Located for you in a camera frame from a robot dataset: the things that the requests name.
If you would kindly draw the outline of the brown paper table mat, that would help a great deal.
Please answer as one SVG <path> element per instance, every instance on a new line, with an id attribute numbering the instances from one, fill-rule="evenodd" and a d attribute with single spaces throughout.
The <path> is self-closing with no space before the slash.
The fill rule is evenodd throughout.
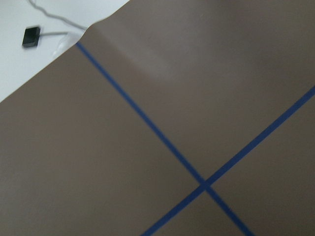
<path id="1" fill-rule="evenodd" d="M 93 24 L 0 104 L 0 233 L 314 235 L 314 1 Z"/>

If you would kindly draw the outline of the small black sensor box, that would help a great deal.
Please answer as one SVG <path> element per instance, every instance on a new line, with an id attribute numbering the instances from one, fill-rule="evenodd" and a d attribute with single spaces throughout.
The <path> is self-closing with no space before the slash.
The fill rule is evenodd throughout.
<path id="1" fill-rule="evenodd" d="M 37 47 L 38 41 L 40 37 L 40 27 L 32 27 L 32 28 L 26 28 L 24 32 L 24 37 L 22 41 L 22 47 L 28 48 L 28 47 Z"/>

